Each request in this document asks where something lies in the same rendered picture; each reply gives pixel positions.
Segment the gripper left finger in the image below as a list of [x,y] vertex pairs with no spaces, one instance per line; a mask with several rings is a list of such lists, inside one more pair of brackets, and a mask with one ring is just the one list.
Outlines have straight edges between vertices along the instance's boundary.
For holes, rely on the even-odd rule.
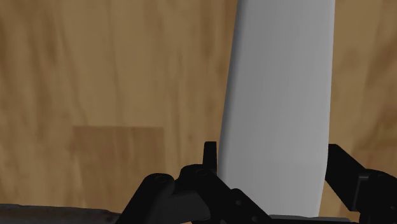
[[183,167],[177,179],[146,176],[116,224],[271,224],[270,216],[217,175],[216,142],[204,144],[203,162]]

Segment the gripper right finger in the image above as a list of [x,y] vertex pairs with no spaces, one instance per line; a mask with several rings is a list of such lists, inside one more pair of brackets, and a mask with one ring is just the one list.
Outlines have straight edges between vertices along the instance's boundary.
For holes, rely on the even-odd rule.
[[363,167],[337,144],[328,145],[325,181],[359,224],[397,224],[397,178]]

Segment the dark grey flat slab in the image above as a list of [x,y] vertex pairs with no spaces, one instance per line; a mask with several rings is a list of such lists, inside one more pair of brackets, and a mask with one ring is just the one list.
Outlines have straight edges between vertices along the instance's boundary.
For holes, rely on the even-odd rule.
[[105,209],[0,204],[0,224],[115,224],[119,216]]

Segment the tall white rounded object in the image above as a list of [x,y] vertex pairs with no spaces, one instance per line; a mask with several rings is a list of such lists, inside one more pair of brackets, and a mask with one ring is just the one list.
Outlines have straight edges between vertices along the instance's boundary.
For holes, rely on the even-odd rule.
[[218,175],[268,214],[319,214],[335,0],[238,0]]

